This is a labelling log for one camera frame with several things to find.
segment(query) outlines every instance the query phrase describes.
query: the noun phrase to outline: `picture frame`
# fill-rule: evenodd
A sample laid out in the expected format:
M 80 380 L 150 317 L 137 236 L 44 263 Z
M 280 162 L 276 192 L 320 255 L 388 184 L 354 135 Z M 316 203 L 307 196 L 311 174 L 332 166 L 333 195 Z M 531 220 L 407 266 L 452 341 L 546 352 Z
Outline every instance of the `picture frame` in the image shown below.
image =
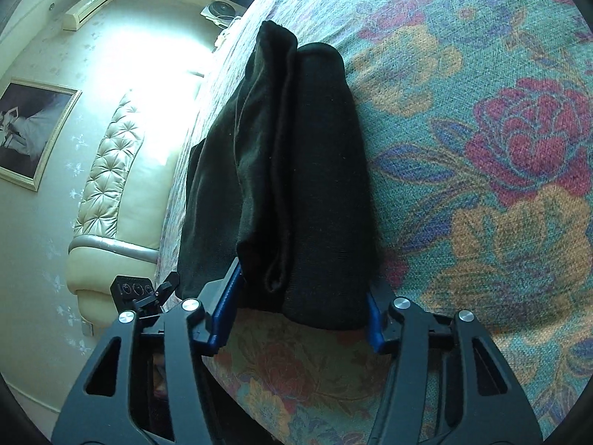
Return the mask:
M 0 178 L 32 191 L 82 91 L 12 78 L 0 93 Z

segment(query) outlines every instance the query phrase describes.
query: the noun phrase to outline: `floral bedspread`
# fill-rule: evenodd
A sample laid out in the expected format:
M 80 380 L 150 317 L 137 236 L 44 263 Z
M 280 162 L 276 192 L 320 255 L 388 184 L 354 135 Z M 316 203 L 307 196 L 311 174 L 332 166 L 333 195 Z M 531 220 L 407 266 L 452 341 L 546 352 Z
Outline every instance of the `floral bedspread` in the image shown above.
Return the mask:
M 342 54 L 398 293 L 471 309 L 548 436 L 593 373 L 593 34 L 571 0 L 256 0 L 215 53 L 161 246 L 174 269 L 189 148 L 242 78 L 262 20 Z M 241 310 L 206 364 L 287 445 L 362 445 L 388 358 L 364 333 Z M 426 402 L 431 434 L 434 400 Z

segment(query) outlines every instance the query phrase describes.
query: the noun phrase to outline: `bed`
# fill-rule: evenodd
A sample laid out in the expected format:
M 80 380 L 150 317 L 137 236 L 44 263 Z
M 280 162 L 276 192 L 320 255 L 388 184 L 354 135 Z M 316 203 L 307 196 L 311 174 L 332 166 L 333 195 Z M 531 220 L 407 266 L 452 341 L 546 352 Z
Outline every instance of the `bed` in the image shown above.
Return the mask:
M 432 312 L 473 310 L 548 436 L 593 374 L 593 34 L 578 9 L 571 0 L 256 0 L 201 87 L 157 282 L 177 264 L 189 150 L 241 80 L 266 19 L 300 45 L 325 42 L 343 56 L 392 288 Z M 363 331 L 240 310 L 205 364 L 283 443 L 362 445 L 389 358 L 372 353 Z

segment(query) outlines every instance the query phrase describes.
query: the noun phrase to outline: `wedding photo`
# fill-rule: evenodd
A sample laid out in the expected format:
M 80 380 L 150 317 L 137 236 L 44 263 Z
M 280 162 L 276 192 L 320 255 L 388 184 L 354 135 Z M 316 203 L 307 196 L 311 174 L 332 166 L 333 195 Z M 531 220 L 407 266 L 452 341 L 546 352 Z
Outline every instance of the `wedding photo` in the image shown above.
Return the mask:
M 0 97 L 0 177 L 37 190 L 80 91 L 13 79 Z

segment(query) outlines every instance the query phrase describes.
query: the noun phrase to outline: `rolled black fabric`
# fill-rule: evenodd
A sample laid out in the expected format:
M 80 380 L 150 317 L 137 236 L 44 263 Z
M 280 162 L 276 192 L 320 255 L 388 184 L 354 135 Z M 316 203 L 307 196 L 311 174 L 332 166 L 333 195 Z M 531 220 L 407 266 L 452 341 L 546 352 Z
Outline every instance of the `rolled black fabric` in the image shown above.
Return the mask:
M 192 149 L 177 296 L 238 256 L 242 305 L 322 329 L 358 329 L 376 272 L 364 144 L 332 47 L 263 22 L 245 77 Z

